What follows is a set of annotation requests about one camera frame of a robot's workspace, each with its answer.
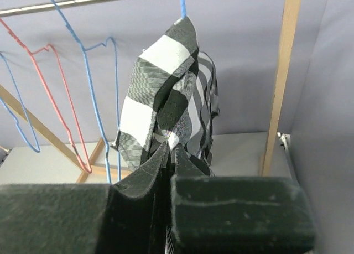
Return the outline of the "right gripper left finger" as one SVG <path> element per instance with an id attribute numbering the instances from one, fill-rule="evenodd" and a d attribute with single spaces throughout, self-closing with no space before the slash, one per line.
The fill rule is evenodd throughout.
<path id="1" fill-rule="evenodd" d="M 1 186 L 2 253 L 164 253 L 169 147 L 116 184 Z"/>

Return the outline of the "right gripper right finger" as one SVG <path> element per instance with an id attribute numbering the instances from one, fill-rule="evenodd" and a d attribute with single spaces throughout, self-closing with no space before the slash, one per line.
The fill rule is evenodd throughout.
<path id="1" fill-rule="evenodd" d="M 171 178 L 175 253 L 308 253 L 315 227 L 303 189 L 284 177 L 213 177 L 182 146 Z"/>

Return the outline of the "black white checkered shirt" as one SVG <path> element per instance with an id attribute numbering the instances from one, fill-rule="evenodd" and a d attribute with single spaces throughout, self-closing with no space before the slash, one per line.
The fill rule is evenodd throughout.
<path id="1" fill-rule="evenodd" d="M 212 176 L 212 121 L 219 113 L 215 64 L 184 17 L 136 59 L 112 148 L 136 170 L 167 142 Z"/>

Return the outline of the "blue wire hanger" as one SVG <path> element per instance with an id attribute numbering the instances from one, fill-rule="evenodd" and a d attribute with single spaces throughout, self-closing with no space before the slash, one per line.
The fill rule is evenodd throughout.
<path id="1" fill-rule="evenodd" d="M 6 69 L 8 71 L 8 75 L 12 81 L 12 84 L 15 88 L 15 91 L 17 93 L 17 97 L 15 97 L 15 99 L 17 99 L 18 104 L 19 104 L 19 109 L 22 111 L 22 117 L 25 119 L 25 121 L 27 122 L 27 124 L 29 125 L 30 131 L 32 133 L 33 139 L 34 139 L 34 144 L 31 144 L 30 140 L 28 139 L 28 137 L 25 135 L 25 133 L 23 132 L 21 125 L 20 125 L 20 121 L 18 119 L 18 117 L 16 116 L 15 112 L 15 108 L 10 106 L 9 102 L 6 102 L 4 99 L 4 96 L 1 96 L 1 104 L 3 105 L 3 107 L 7 110 L 7 112 L 12 116 L 12 118 L 14 119 L 14 124 L 17 128 L 18 133 L 20 134 L 20 136 L 22 137 L 23 141 L 26 143 L 26 145 L 33 150 L 35 153 L 40 153 L 41 149 L 39 146 L 39 142 L 36 136 L 36 133 L 34 131 L 34 127 L 31 123 L 30 117 L 29 117 L 29 113 L 27 112 L 27 109 L 23 103 L 19 88 L 17 86 L 17 82 L 13 76 L 13 73 L 11 71 L 11 68 L 9 66 L 9 63 L 6 59 L 6 57 L 1 53 L 1 60 L 4 62 Z"/>

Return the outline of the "blue hanger of plaid shirt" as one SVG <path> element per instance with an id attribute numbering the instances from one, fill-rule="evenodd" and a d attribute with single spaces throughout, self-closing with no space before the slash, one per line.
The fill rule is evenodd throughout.
<path id="1" fill-rule="evenodd" d="M 93 110 L 94 110 L 94 113 L 95 113 L 95 116 L 96 116 L 97 125 L 98 125 L 98 128 L 100 130 L 101 138 L 103 139 L 103 142 L 104 142 L 104 145 L 105 145 L 106 178 L 107 178 L 107 182 L 109 184 L 111 184 L 112 183 L 111 170 L 110 170 L 110 163 L 109 163 L 109 158 L 108 158 L 109 151 L 110 151 L 110 144 L 108 143 L 108 139 L 106 137 L 106 133 L 105 133 L 105 130 L 103 128 L 101 116 L 100 116 L 100 113 L 99 113 L 98 104 L 97 104 L 96 95 L 95 95 L 94 86 L 93 86 L 93 81 L 92 81 L 92 76 L 91 76 L 90 65 L 89 65 L 89 58 L 88 58 L 87 52 L 90 51 L 90 50 L 96 49 L 99 46 L 106 47 L 109 41 L 111 41 L 112 44 L 113 44 L 113 48 L 114 48 L 114 66 L 115 66 L 116 114 L 117 114 L 117 123 L 119 123 L 119 91 L 118 91 L 118 64 L 117 64 L 117 55 L 118 54 L 117 54 L 116 41 L 112 37 L 108 37 L 103 42 L 98 42 L 97 44 L 95 44 L 93 46 L 85 47 L 83 42 L 79 38 L 79 36 L 74 31 L 73 27 L 71 26 L 71 24 L 66 19 L 65 15 L 63 14 L 63 12 L 61 11 L 61 9 L 60 9 L 58 3 L 56 2 L 56 0 L 50 0 L 50 1 L 54 5 L 54 8 L 57 10 L 59 15 L 61 16 L 62 20 L 65 23 L 65 26 L 67 27 L 68 31 L 70 32 L 72 37 L 75 39 L 75 41 L 78 43 L 78 45 L 79 45 L 79 47 L 80 47 L 80 49 L 82 51 L 82 56 L 83 56 L 84 63 L 85 63 L 88 86 L 89 86 L 90 94 L 91 94 L 92 106 L 93 106 Z"/>

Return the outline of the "blue hanger of checkered shirt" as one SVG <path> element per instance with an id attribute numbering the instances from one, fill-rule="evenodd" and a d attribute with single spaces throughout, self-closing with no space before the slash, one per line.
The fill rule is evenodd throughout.
<path id="1" fill-rule="evenodd" d="M 180 0 L 181 18 L 186 17 L 186 0 Z"/>

